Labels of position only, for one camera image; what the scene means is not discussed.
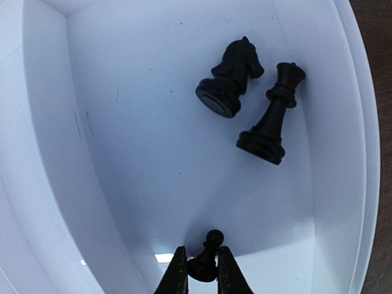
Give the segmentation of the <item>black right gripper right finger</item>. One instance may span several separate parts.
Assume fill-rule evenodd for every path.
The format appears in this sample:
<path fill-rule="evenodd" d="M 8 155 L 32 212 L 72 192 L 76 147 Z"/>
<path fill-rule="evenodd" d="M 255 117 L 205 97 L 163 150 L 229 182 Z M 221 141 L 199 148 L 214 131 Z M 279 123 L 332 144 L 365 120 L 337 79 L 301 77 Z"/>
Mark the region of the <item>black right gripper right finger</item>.
<path fill-rule="evenodd" d="M 220 294 L 253 294 L 227 246 L 222 246 L 218 252 L 217 284 L 217 292 Z"/>

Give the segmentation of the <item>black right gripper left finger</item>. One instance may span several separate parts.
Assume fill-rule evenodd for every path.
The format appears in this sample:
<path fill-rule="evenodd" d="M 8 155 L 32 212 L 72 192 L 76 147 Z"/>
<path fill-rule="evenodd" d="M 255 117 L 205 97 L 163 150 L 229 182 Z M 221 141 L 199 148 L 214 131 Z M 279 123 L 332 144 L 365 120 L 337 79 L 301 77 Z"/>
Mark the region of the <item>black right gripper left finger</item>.
<path fill-rule="evenodd" d="M 179 246 L 173 255 L 154 294 L 188 294 L 187 254 L 184 246 Z"/>

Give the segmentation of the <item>black pawn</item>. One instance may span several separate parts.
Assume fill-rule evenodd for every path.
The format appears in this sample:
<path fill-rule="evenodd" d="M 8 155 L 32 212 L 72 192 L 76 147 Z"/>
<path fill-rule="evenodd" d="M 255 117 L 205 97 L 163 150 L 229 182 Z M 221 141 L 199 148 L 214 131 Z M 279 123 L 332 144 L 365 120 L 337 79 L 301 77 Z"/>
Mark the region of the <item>black pawn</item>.
<path fill-rule="evenodd" d="M 203 250 L 187 262 L 188 275 L 199 282 L 213 282 L 217 278 L 216 255 L 224 242 L 224 234 L 210 230 L 203 242 Z"/>

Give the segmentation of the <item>white plastic divided tray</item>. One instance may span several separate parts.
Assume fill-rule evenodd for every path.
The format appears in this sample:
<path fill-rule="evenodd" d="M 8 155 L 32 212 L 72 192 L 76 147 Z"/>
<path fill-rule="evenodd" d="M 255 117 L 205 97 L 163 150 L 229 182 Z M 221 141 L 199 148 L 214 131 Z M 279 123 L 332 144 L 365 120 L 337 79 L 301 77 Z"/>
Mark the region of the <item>white plastic divided tray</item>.
<path fill-rule="evenodd" d="M 195 89 L 244 36 L 264 74 L 225 118 Z M 274 165 L 236 141 L 281 62 L 306 78 Z M 255 293 L 359 293 L 379 190 L 348 1 L 1 2 L 2 293 L 153 293 L 214 228 Z"/>

